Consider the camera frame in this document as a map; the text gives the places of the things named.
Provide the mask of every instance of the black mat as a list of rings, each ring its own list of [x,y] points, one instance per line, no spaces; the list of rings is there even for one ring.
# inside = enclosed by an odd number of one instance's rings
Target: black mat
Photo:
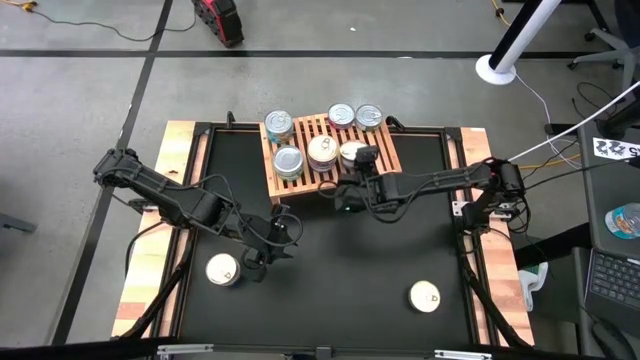
[[[440,138],[394,136],[403,170],[444,169]],[[270,201],[257,133],[218,133],[207,174],[228,177],[242,211],[268,216]],[[419,179],[407,177],[408,192]],[[397,224],[367,213],[337,215],[316,194],[287,202],[304,222],[294,258],[269,268],[260,283],[233,288],[210,283],[205,264],[242,247],[210,234],[196,244],[180,331],[191,343],[424,350],[456,348],[470,342],[449,198],[418,199]],[[430,314],[413,310],[408,289],[429,280],[442,296]]]

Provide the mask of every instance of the laptop keyboard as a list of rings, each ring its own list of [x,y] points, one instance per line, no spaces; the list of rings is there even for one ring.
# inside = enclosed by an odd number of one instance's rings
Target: laptop keyboard
[[[590,290],[640,309],[640,266],[594,251]]]

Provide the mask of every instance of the white pole base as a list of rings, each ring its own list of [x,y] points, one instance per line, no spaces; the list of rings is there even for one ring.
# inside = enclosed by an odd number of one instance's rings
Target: white pole base
[[[476,72],[482,80],[493,85],[507,85],[516,78],[516,67],[511,66],[508,72],[498,73],[489,66],[491,55],[485,55],[476,62]]]

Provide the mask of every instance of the white pole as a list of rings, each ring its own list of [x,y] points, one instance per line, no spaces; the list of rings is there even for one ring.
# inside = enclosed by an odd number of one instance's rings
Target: white pole
[[[500,40],[493,54],[478,59],[476,72],[488,83],[509,84],[515,78],[515,62],[561,0],[528,0]]]

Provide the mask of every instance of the black floor stripe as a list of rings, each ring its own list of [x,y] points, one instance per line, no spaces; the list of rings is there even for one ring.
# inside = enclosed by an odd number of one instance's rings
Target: black floor stripe
[[[151,45],[147,52],[148,54],[154,54],[160,47],[160,41],[162,40],[163,34],[163,31],[161,30],[164,29],[167,24],[172,4],[172,0],[165,0],[164,2],[160,18],[156,26],[156,36],[151,40]],[[144,96],[144,91],[147,88],[149,76],[151,75],[154,60],[155,58],[153,56],[149,56],[145,59],[142,66],[142,71],[140,73],[136,89],[133,93],[127,119],[122,126],[122,132],[120,133],[120,137],[116,143],[116,147],[118,148],[124,148],[129,144],[131,133],[133,132],[133,126],[135,125],[136,117],[140,110],[140,104],[142,103],[142,98]],[[78,250],[81,254],[80,259],[77,263],[75,273],[73,274],[73,280],[71,281],[69,291],[66,297],[64,297],[64,305],[62,306],[60,316],[58,319],[54,319],[54,321],[57,321],[57,325],[55,326],[55,331],[51,338],[52,345],[62,345],[67,342],[69,331],[73,325],[73,319],[75,317],[76,310],[78,309],[80,298],[82,297],[82,291],[89,275],[89,270],[91,269],[91,262],[93,261],[96,248],[98,247],[98,241],[100,240],[102,227],[104,226],[104,222],[107,218],[107,212],[109,211],[110,204],[111,196],[106,191],[101,190],[96,200],[91,221],[85,230],[82,244]]]
[[[150,54],[149,50],[0,50],[0,57],[37,58],[140,58]]]
[[[491,51],[369,51],[369,50],[0,50],[0,57],[34,58],[413,58],[477,59]],[[589,51],[528,51],[521,59],[573,59]]]

